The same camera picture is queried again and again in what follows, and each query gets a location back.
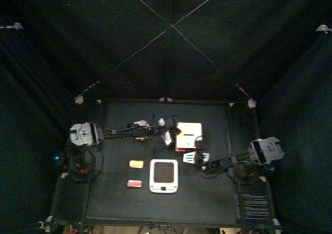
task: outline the metal rod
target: metal rod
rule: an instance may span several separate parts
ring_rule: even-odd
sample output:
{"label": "metal rod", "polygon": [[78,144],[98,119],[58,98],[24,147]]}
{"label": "metal rod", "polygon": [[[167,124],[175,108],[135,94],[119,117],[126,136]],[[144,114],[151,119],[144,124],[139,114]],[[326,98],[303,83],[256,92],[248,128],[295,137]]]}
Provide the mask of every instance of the metal rod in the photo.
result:
{"label": "metal rod", "polygon": [[164,17],[156,12],[156,10],[143,1],[139,0],[146,6],[147,8],[160,17],[160,19],[166,20]]}
{"label": "metal rod", "polygon": [[183,35],[183,33],[178,30],[178,28],[175,28],[175,26],[171,26],[172,29],[179,33],[179,35],[183,37],[183,39],[190,43],[190,45],[192,46],[192,48],[202,54],[202,56],[208,60],[208,62],[212,64],[212,66],[215,67],[216,70],[219,70],[220,68],[216,66],[216,64],[212,62],[212,60],[208,58],[208,56],[203,53],[203,51],[195,46],[195,44],[190,41],[190,39]]}
{"label": "metal rod", "polygon": [[175,24],[176,26],[186,18],[188,18],[211,0],[206,0]]}
{"label": "metal rod", "polygon": [[[135,57],[138,54],[139,54],[139,52],[142,51],[142,50],[144,50],[164,34],[166,34],[167,32],[166,31],[163,31],[122,63],[120,63],[120,65],[115,68],[115,69],[112,69],[107,74],[106,74],[106,77],[108,77],[114,72],[115,72],[115,70],[132,58],[132,57]],[[98,82],[95,82],[91,86],[88,86],[88,88],[87,89],[84,89],[82,92],[80,92],[80,94],[79,94],[79,96],[82,96],[82,95],[84,95],[98,84],[100,83],[100,81],[98,81]]]}

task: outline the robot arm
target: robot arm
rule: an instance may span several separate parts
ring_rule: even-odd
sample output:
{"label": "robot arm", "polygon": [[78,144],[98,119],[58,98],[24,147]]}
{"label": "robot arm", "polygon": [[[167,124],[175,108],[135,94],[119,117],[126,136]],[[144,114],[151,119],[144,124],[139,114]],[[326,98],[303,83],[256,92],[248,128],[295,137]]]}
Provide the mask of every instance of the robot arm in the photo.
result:
{"label": "robot arm", "polygon": [[71,127],[71,141],[78,146],[95,146],[99,145],[104,139],[116,138],[136,138],[146,139],[162,136],[164,138],[166,144],[171,143],[170,131],[176,135],[179,129],[174,126],[167,128],[164,124],[158,126],[150,125],[144,120],[128,124],[124,129],[103,129],[96,123],[87,122],[84,124],[75,124]]}

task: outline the black fabric wall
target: black fabric wall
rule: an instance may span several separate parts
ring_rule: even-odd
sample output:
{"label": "black fabric wall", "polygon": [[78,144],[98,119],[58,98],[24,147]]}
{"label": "black fabric wall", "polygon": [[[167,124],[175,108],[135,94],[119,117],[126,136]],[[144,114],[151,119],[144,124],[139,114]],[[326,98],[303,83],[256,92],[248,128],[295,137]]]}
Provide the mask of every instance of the black fabric wall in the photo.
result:
{"label": "black fabric wall", "polygon": [[332,233],[332,35],[322,34],[260,103],[262,135],[287,152],[272,181],[290,233]]}
{"label": "black fabric wall", "polygon": [[56,185],[51,157],[64,149],[71,101],[24,36],[2,30],[0,233],[30,229],[50,214]]}

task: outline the screen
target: screen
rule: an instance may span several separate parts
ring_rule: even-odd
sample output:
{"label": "screen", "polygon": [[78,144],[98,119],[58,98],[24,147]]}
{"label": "screen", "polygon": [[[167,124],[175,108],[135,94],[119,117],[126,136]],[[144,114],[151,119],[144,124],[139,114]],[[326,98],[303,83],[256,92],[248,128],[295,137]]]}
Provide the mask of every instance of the screen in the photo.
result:
{"label": "screen", "polygon": [[168,162],[156,162],[155,164],[155,182],[174,182],[174,164]]}

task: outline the metal frame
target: metal frame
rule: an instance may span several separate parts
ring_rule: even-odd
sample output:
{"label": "metal frame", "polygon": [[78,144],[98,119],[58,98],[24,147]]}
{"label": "metal frame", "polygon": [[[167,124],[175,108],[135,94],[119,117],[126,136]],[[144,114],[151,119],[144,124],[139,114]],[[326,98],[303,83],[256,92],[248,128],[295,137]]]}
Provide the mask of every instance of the metal frame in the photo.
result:
{"label": "metal frame", "polygon": [[[166,0],[166,18],[159,14],[159,12],[150,6],[150,4],[144,0],[138,0],[148,9],[150,11],[156,15],[156,17],[166,22],[166,30],[114,68],[111,71],[106,74],[104,77],[108,77],[120,67],[123,64],[126,64],[146,48],[154,44],[162,36],[167,33],[167,60],[170,60],[170,43],[171,43],[171,37],[170,37],[170,30],[175,30],[178,35],[186,40],[186,42],[192,46],[195,51],[208,60],[211,65],[214,66],[215,70],[223,70],[220,66],[216,65],[216,63],[212,61],[212,59],[207,56],[207,54],[202,51],[202,49],[194,44],[194,42],[186,37],[186,35],[180,32],[180,30],[176,28],[176,26],[184,21],[186,18],[194,15],[194,13],[198,12],[200,8],[203,8],[211,0],[206,0],[175,24],[171,24],[171,0]],[[235,82],[235,80],[228,76],[227,73],[224,73],[224,77],[234,82],[235,87],[239,89],[239,91],[246,95],[248,99],[251,99],[251,95],[246,92],[243,87]],[[96,81],[91,86],[88,86],[78,96],[84,95],[98,84],[100,84],[100,81]]]}

